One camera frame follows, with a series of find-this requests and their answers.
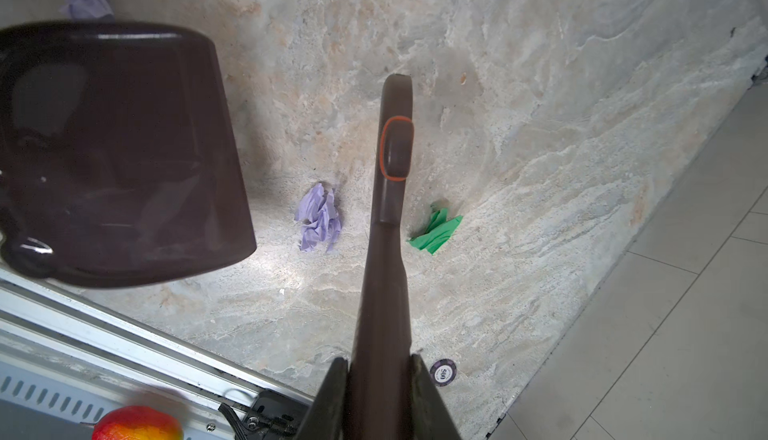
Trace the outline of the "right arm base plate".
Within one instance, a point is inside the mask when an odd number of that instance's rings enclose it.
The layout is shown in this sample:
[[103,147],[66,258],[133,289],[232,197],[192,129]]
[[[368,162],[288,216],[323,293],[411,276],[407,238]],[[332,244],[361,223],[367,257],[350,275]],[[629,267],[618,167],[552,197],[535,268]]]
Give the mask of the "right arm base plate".
[[218,411],[236,440],[296,439],[309,406],[271,390],[262,391],[242,416],[226,403]]

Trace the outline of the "dark brown dustpan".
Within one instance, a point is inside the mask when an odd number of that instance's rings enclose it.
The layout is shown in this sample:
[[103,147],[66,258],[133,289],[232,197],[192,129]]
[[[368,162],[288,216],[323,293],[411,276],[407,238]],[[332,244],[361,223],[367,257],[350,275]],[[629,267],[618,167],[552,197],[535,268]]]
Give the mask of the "dark brown dustpan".
[[150,22],[1,32],[1,257],[87,288],[207,273],[257,248],[216,48]]

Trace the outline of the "brown hand brush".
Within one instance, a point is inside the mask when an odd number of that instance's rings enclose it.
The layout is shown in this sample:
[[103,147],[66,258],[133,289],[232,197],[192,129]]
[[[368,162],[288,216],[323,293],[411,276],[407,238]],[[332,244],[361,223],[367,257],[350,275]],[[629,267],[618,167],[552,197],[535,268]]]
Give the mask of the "brown hand brush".
[[401,220],[415,137],[410,76],[391,74],[380,106],[370,232],[346,394],[346,439],[409,439],[411,326]]

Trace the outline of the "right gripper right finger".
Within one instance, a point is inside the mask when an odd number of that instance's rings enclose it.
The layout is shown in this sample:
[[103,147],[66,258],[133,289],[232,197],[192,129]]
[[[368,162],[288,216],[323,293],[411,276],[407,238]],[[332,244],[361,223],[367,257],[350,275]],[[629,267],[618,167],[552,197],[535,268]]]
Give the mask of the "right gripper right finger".
[[413,434],[419,440],[460,440],[459,432],[421,356],[410,356]]

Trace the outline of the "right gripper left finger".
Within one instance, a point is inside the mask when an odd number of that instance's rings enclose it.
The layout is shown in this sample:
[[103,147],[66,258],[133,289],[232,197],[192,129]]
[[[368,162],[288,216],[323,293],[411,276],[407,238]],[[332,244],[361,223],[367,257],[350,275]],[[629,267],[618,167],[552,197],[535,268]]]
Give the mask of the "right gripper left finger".
[[315,400],[304,417],[296,440],[339,440],[342,438],[348,360],[335,358]]

